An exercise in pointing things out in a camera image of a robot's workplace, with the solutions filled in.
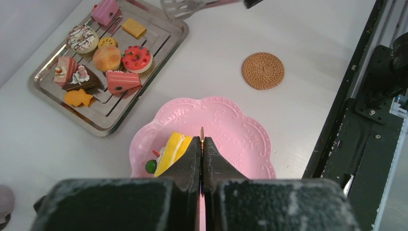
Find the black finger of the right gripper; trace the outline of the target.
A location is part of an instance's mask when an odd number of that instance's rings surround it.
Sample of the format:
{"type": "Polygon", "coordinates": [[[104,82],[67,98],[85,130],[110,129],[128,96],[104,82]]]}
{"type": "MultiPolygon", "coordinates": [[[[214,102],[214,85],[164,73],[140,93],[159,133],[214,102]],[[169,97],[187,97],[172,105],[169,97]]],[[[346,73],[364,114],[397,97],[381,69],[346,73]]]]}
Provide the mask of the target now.
{"type": "Polygon", "coordinates": [[[259,4],[263,0],[243,0],[244,5],[247,9],[254,7],[255,5],[259,4]]]}

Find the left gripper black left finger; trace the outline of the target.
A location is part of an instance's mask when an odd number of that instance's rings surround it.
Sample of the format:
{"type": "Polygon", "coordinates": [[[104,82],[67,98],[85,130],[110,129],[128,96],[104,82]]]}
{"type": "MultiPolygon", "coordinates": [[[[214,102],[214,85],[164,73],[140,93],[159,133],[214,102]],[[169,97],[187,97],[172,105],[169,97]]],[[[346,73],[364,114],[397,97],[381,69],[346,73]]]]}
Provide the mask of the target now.
{"type": "Polygon", "coordinates": [[[68,179],[37,204],[33,231],[197,231],[201,142],[156,178],[68,179]]]}

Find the yellow cake slice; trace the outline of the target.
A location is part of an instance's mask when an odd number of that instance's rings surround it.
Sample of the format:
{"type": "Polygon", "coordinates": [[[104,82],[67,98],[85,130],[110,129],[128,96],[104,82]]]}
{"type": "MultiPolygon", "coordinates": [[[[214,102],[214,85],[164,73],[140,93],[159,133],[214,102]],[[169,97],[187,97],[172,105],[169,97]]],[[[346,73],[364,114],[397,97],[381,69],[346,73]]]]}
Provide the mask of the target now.
{"type": "Polygon", "coordinates": [[[153,150],[156,159],[151,159],[145,164],[145,171],[158,177],[177,162],[186,152],[192,141],[191,136],[173,131],[166,146],[159,152],[153,150]]]}

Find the pink three-tier cake stand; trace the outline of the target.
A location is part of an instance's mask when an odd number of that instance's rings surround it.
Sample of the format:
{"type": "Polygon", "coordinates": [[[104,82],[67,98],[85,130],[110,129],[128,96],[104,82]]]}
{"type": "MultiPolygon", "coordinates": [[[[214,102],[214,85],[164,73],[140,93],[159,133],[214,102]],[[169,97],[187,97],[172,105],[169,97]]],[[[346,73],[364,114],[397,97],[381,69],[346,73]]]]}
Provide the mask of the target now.
{"type": "Polygon", "coordinates": [[[239,106],[221,96],[176,98],[165,103],[152,121],[134,136],[129,148],[132,177],[147,178],[148,160],[165,147],[172,132],[211,137],[220,154],[250,179],[275,179],[267,130],[246,116],[239,106]]]}

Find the stainless steel food tongs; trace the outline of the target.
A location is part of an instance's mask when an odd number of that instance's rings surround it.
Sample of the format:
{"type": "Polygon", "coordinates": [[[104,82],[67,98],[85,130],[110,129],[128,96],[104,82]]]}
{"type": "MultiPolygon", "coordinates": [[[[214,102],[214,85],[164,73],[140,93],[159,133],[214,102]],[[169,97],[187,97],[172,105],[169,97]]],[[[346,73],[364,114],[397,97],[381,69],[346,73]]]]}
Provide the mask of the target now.
{"type": "Polygon", "coordinates": [[[233,3],[244,3],[243,0],[161,0],[161,8],[169,20],[185,20],[197,11],[233,3]]]}

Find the light woven round coaster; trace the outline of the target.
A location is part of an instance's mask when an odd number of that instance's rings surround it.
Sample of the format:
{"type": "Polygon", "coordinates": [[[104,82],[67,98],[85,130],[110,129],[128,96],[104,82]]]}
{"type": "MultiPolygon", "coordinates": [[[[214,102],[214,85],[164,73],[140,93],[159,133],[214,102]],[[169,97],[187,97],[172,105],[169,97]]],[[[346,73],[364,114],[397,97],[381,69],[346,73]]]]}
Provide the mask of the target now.
{"type": "Polygon", "coordinates": [[[242,76],[254,89],[268,90],[284,80],[285,68],[277,56],[268,52],[257,52],[244,60],[242,76]]]}

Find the rectangular yellow biscuit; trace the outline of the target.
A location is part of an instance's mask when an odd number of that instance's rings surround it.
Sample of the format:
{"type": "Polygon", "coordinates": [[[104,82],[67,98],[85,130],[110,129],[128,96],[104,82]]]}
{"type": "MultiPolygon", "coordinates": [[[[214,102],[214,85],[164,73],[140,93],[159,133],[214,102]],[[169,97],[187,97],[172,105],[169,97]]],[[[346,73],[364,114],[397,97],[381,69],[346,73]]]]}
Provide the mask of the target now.
{"type": "Polygon", "coordinates": [[[122,24],[122,29],[136,39],[141,37],[147,30],[142,24],[136,20],[129,18],[122,24]]]}

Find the orange fish-shaped cake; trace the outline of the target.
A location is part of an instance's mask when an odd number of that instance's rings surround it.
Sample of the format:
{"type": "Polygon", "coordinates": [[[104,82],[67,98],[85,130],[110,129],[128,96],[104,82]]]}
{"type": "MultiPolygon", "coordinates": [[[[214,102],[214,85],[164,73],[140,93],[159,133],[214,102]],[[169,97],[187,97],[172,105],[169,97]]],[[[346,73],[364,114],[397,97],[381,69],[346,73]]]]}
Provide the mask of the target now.
{"type": "Polygon", "coordinates": [[[68,105],[74,107],[79,107],[81,105],[89,107],[92,100],[93,96],[91,94],[87,94],[83,89],[68,91],[64,96],[64,101],[68,105]]]}

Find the stainless steel serving tray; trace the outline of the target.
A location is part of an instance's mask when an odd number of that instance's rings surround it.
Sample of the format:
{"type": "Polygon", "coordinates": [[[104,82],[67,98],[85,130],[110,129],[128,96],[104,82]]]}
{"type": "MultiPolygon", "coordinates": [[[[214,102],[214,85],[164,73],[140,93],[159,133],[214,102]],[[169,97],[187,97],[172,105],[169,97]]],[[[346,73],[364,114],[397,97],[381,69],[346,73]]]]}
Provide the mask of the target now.
{"type": "Polygon", "coordinates": [[[108,26],[98,24],[90,15],[82,20],[82,24],[94,29],[100,38],[113,37],[120,51],[125,51],[131,45],[141,45],[152,53],[153,65],[141,74],[141,88],[111,94],[105,73],[97,70],[92,63],[92,53],[76,53],[67,45],[65,39],[34,71],[28,82],[35,95],[99,137],[108,136],[119,127],[189,33],[186,22],[170,21],[160,8],[146,1],[120,0],[118,5],[119,10],[108,26]],[[122,24],[129,18],[147,29],[138,39],[122,29],[122,24]],[[64,101],[65,91],[53,81],[53,70],[58,58],[62,56],[72,57],[78,64],[86,66],[98,76],[101,85],[88,90],[88,93],[93,95],[89,107],[68,105],[64,101]]]}

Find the round yellow biscuit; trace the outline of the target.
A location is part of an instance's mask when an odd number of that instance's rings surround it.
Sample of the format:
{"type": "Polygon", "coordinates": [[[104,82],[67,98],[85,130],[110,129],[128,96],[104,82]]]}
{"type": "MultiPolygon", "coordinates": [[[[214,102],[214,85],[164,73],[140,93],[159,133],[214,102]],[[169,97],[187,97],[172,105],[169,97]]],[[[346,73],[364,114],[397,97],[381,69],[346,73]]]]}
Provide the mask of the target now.
{"type": "Polygon", "coordinates": [[[113,37],[103,37],[99,39],[98,48],[105,46],[105,45],[112,45],[117,47],[117,41],[113,37]]]}

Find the chocolate cake slice with cream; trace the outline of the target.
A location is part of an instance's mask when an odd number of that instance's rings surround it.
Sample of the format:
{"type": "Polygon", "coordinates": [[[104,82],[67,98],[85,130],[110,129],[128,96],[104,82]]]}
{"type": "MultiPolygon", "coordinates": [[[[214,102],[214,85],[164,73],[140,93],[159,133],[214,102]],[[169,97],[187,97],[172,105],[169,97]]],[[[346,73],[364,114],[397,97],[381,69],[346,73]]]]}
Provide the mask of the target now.
{"type": "Polygon", "coordinates": [[[101,85],[100,80],[89,68],[79,65],[78,70],[73,73],[67,83],[62,86],[65,91],[71,90],[89,90],[98,88],[101,85]]]}

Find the round golden bread bun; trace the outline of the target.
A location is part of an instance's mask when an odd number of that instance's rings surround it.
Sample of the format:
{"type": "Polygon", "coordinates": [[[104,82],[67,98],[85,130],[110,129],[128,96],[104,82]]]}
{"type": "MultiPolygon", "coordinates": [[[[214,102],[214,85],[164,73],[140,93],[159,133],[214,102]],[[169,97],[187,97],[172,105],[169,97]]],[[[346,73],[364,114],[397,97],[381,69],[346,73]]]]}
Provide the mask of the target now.
{"type": "Polygon", "coordinates": [[[99,71],[115,71],[121,65],[121,57],[119,48],[114,45],[103,45],[95,51],[92,61],[99,71]]]}

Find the mauve cup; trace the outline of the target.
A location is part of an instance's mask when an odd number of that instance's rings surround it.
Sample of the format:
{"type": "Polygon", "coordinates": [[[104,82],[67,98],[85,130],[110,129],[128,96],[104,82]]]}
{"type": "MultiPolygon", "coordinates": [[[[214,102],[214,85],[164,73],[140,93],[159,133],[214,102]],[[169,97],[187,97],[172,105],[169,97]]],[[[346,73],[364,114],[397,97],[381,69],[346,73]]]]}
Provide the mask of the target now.
{"type": "Polygon", "coordinates": [[[14,210],[15,196],[12,189],[6,185],[0,185],[0,229],[3,230],[11,219],[14,210]]]}

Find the white donut with chocolate drizzle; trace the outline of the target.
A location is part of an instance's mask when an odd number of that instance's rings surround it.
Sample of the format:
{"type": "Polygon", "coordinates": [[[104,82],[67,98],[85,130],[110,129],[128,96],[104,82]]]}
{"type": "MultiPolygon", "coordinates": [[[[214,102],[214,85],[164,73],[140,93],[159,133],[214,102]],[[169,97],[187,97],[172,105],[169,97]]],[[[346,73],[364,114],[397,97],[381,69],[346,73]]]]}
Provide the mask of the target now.
{"type": "Polygon", "coordinates": [[[99,36],[87,25],[75,26],[68,33],[67,45],[77,53],[90,53],[98,43],[99,36]]]}

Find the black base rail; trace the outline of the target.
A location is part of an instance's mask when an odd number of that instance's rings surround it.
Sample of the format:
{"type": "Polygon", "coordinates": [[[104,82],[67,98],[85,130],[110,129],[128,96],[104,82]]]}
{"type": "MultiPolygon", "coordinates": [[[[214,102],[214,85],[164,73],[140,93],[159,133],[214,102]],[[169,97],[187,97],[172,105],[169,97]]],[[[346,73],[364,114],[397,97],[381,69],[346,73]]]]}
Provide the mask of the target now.
{"type": "Polygon", "coordinates": [[[407,131],[408,3],[377,0],[303,176],[337,182],[377,231],[407,131]]]}

